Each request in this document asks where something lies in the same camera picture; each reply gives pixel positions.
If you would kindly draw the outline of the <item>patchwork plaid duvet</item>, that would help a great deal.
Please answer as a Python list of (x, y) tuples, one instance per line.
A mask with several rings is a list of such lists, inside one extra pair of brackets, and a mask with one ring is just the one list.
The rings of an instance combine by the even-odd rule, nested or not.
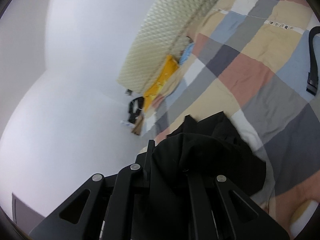
[(224, 112), (267, 163), (254, 200), (292, 237), (319, 203), (319, 96), (306, 91), (309, 33), (317, 25), (307, 0), (218, 0), (142, 130), (160, 142), (186, 115)]

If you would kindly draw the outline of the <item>white lotion bottle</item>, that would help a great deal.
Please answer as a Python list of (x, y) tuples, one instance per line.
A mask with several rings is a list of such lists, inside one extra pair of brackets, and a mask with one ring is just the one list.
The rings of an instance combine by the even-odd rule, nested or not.
[(129, 128), (134, 128), (135, 127), (135, 124), (132, 124), (128, 121), (125, 121), (125, 120), (121, 120), (120, 123), (126, 127), (129, 127)]

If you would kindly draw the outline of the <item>black bag on nightstand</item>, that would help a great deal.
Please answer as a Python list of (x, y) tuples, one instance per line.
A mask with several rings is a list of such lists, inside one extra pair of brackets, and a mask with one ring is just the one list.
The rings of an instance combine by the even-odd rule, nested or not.
[(129, 103), (129, 108), (128, 108), (129, 118), (127, 120), (129, 123), (134, 124), (136, 122), (137, 118), (140, 116), (143, 106), (144, 106), (144, 98), (142, 96), (133, 99)]

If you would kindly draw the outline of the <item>black puffer jacket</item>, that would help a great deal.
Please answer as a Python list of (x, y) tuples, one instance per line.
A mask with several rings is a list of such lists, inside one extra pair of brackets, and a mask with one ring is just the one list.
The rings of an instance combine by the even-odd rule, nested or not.
[(137, 202), (133, 239), (188, 239), (189, 185), (209, 191), (219, 175), (252, 196), (264, 186), (266, 163), (223, 112), (201, 121), (187, 115), (151, 154), (150, 189)]

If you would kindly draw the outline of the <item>light blue pillow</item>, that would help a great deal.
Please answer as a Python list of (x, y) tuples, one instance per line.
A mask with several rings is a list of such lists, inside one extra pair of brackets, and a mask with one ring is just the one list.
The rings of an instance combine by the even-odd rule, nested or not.
[(194, 42), (191, 42), (187, 45), (187, 47), (185, 48), (185, 50), (183, 51), (180, 59), (179, 59), (179, 65), (182, 65), (185, 63), (185, 61), (187, 61), (187, 59), (189, 58), (189, 56), (191, 55), (192, 51), (193, 51), (193, 47), (194, 47)]

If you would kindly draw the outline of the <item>yellow crown pillow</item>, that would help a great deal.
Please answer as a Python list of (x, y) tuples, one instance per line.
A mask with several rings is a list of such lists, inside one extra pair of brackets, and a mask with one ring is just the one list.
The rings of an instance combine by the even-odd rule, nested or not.
[(167, 55), (161, 73), (157, 77), (156, 81), (143, 94), (143, 111), (148, 110), (153, 100), (155, 100), (155, 98), (161, 92), (169, 78), (178, 70), (178, 68), (179, 65), (175, 58), (172, 55)]

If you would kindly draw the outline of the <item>wooden nightstand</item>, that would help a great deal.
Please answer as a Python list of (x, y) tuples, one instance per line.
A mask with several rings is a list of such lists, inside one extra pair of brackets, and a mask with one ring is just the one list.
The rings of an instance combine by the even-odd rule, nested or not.
[(141, 132), (142, 132), (142, 128), (143, 128), (143, 123), (144, 123), (144, 116), (140, 115), (137, 119), (136, 122), (134, 124), (133, 129), (131, 130), (131, 132), (135, 135), (140, 136)]

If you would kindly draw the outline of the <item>wall power socket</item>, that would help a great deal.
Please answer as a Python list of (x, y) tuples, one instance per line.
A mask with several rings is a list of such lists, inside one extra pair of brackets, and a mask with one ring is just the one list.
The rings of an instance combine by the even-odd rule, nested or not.
[(132, 95), (132, 90), (127, 89), (125, 93), (126, 93), (127, 95), (131, 96), (131, 95)]

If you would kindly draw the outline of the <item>cream quilted headboard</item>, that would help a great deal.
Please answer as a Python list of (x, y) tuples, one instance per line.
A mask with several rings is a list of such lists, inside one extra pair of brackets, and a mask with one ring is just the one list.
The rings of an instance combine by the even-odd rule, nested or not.
[(167, 55), (179, 59), (188, 44), (187, 30), (218, 0), (156, 0), (134, 39), (117, 82), (144, 93), (159, 76)]

